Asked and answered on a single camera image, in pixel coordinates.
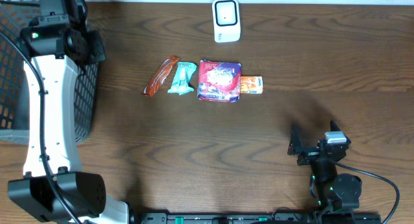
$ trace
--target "wood grain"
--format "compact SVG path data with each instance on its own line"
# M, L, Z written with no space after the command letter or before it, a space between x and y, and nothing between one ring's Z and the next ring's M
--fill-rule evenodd
M271 212L317 204L310 168L287 156L290 125L315 144L335 118L351 138L342 161L386 176L401 191L390 223L413 223L414 13L408 6L241 5L242 38L213 40L210 5L90 3L105 41L86 172L137 210ZM265 92L234 104L141 92L168 55L240 62ZM197 73L191 84L197 86ZM0 219L33 219L7 197L26 146L0 145ZM361 175L361 210L385 218L393 189Z

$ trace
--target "silver metal part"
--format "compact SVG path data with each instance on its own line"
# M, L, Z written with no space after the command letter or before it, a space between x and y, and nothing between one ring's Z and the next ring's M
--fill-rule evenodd
M325 140L328 144L346 143L347 137L342 133L342 131L334 131L325 133Z

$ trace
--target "gray plastic basket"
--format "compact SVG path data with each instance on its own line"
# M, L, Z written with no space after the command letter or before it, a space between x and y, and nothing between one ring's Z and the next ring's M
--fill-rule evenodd
M39 0L3 0L38 3ZM40 9L30 6L0 5L0 30L13 40ZM86 66L74 92L76 142L83 142L91 128L98 64ZM28 85L19 53L0 37L0 140L28 144Z

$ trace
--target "light blue wrapper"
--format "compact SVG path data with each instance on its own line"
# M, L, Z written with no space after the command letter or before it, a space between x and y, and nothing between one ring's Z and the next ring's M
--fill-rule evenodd
M168 93L178 93L179 95L184 95L191 91L194 91L194 88L190 87L191 76L197 69L197 66L191 62L179 62L177 66L177 72L171 84L171 89L168 90Z

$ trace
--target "snack package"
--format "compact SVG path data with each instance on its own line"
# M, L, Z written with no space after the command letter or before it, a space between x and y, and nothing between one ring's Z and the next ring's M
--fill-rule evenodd
M153 96L160 89L161 85L179 60L179 57L168 56L168 59L161 65L157 73L154 74L142 94L150 97Z
M200 62L199 100L236 102L240 98L241 64Z
M190 87L191 76L197 69L197 66L191 62L179 62L177 66L177 72L171 84L171 89L168 90L168 93L178 93L179 95L184 95L191 91L194 91L194 88Z
M240 93L242 94L263 93L262 77L261 76L242 76Z

